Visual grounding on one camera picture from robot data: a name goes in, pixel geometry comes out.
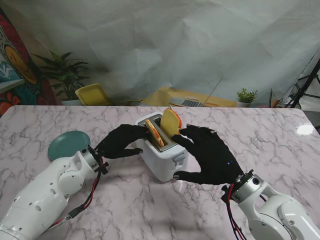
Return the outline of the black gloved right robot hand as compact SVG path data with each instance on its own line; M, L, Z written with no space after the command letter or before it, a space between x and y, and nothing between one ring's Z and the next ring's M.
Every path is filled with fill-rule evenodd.
M171 139L194 156L200 166L200 172L175 172L175 180L199 185L232 184L244 173L225 142L208 127L188 124Z

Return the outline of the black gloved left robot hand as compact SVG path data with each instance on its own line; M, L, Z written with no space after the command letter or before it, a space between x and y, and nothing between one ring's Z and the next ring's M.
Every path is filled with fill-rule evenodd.
M148 135L149 132L144 126L121 124L110 131L94 150L100 157L106 159L139 155L143 152L141 148L128 149L127 146L139 139L145 139Z

